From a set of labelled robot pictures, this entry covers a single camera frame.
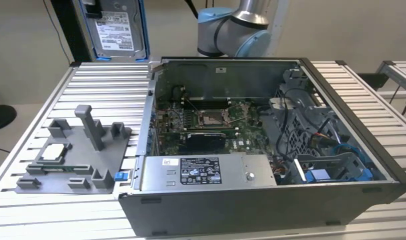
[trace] motherboard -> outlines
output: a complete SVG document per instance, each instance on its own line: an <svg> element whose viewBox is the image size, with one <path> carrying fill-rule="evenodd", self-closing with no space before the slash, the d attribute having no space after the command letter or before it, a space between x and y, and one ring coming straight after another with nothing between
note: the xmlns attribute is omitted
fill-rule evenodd
<svg viewBox="0 0 406 240"><path fill-rule="evenodd" d="M249 99L161 102L156 107L158 156L245 153L273 155Z"/></svg>

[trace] black stand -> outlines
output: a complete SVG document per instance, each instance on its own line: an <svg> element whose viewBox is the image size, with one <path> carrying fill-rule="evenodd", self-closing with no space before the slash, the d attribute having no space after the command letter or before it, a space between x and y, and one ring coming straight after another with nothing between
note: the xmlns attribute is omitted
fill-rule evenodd
<svg viewBox="0 0 406 240"><path fill-rule="evenodd" d="M0 129L4 128L16 118L16 110L12 106L0 105Z"/></svg>

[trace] slotted aluminum surface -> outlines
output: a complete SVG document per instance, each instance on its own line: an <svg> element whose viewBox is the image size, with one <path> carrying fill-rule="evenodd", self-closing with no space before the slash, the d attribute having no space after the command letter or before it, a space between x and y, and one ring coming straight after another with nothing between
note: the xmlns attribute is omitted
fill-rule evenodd
<svg viewBox="0 0 406 240"><path fill-rule="evenodd" d="M339 66L335 62L313 62L313 65L406 170L406 119L347 66ZM0 168L1 239L134 238L112 195L16 194L13 188L48 137L45 126L49 119L66 118L69 124L80 124L73 117L77 104L92 105L92 114L94 118L101 119L102 124L124 122L132 128L133 135L129 138L121 169L133 167L146 82L145 64L86 63L69 70ZM116 184L116 191L121 188L126 186ZM406 194L393 203L371 207L347 226L189 236L179 239L400 238L406 239Z"/></svg>
<svg viewBox="0 0 406 240"><path fill-rule="evenodd" d="M377 72L384 73L406 89L406 61L384 61Z"/></svg>

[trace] blue latch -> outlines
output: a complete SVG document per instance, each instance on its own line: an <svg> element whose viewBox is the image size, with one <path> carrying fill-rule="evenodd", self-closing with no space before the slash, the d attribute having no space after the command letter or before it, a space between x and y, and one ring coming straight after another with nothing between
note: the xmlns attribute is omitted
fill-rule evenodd
<svg viewBox="0 0 406 240"><path fill-rule="evenodd" d="M116 182L125 182L129 179L129 172L126 171L118 171L113 175L113 181Z"/></svg>

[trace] barcode sticker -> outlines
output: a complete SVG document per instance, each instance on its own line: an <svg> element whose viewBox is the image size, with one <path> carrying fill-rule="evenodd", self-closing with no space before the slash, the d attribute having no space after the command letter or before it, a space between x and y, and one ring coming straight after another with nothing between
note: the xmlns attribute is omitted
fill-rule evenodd
<svg viewBox="0 0 406 240"><path fill-rule="evenodd" d="M94 21L102 50L133 51L129 16L126 12L102 11Z"/></svg>

